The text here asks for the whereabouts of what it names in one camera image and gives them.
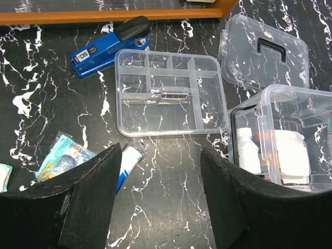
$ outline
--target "orange wooden edge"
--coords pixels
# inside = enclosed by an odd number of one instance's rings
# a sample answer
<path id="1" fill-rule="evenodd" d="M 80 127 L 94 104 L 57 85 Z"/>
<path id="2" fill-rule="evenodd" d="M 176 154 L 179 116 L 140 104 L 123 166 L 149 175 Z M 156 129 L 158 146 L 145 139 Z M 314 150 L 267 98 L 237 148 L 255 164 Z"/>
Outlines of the orange wooden edge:
<path id="1" fill-rule="evenodd" d="M 0 13 L 0 25 L 126 21 L 137 16 L 146 16 L 149 20 L 222 18 L 232 10 L 237 2 L 238 0 L 216 0 L 216 8 L 207 9 L 148 9 L 23 13 L 2 12 Z"/>

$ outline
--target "wooden board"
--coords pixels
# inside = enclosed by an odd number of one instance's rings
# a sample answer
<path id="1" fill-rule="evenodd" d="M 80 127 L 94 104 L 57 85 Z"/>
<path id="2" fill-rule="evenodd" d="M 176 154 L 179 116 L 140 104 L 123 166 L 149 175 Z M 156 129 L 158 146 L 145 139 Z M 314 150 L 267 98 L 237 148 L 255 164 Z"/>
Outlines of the wooden board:
<path id="1" fill-rule="evenodd" d="M 0 25 L 126 21 L 137 16 L 150 20 L 223 18 L 238 0 L 213 4 L 184 0 L 0 0 Z"/>

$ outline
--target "clear plastic tray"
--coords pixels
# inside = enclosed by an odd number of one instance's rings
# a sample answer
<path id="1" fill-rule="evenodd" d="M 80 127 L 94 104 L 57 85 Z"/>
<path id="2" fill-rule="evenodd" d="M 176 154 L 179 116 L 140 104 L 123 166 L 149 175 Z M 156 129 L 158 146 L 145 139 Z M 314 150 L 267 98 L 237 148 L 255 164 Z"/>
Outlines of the clear plastic tray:
<path id="1" fill-rule="evenodd" d="M 118 129 L 126 136 L 228 129 L 220 67 L 211 56 L 124 49 L 115 74 Z"/>
<path id="2" fill-rule="evenodd" d="M 260 91 L 270 84 L 309 87 L 307 44 L 243 15 L 235 15 L 220 35 L 222 76 Z"/>
<path id="3" fill-rule="evenodd" d="M 311 174 L 308 184 L 288 186 L 311 192 L 331 190 L 332 155 L 327 142 L 327 124 L 332 116 L 332 92 L 274 84 L 237 107 L 252 105 L 257 107 L 236 112 L 236 125 L 237 128 L 252 129 L 261 157 L 269 165 L 268 172 L 263 174 L 282 185 L 274 131 L 296 131 L 305 137 Z M 232 155 L 232 143 L 228 146 Z"/>

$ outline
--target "stapler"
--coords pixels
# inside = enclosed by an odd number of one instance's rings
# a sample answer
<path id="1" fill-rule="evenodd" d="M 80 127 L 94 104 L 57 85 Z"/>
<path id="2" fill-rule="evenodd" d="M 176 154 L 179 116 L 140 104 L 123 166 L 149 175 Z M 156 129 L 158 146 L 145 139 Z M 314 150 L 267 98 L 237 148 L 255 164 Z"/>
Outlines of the stapler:
<path id="1" fill-rule="evenodd" d="M 149 45 L 150 22 L 146 17 L 133 18 L 71 55 L 71 66 L 78 78 L 86 78 L 114 64 L 121 49 L 144 50 Z"/>

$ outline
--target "marble surface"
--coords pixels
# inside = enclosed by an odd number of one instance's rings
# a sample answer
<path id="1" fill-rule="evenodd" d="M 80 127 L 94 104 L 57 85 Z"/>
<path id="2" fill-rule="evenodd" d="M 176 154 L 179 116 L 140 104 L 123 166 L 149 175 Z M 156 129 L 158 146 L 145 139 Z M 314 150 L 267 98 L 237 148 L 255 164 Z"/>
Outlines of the marble surface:
<path id="1" fill-rule="evenodd" d="M 236 13 L 303 39 L 309 47 L 310 87 L 332 90 L 328 0 L 240 1 L 231 15 Z M 226 21 L 153 22 L 149 49 L 217 57 Z M 68 59 L 78 48 L 111 32 L 113 25 L 0 27 L 0 161 L 13 166 L 9 190 L 36 183 L 34 172 L 59 130 L 96 153 L 116 142 L 125 145 L 127 138 L 116 123 L 114 68 L 80 80 Z M 226 81 L 224 92 L 228 109 L 255 94 Z M 216 248 L 199 158 L 203 146 L 227 157 L 227 137 L 144 141 L 148 153 L 116 197 L 106 248 Z"/>

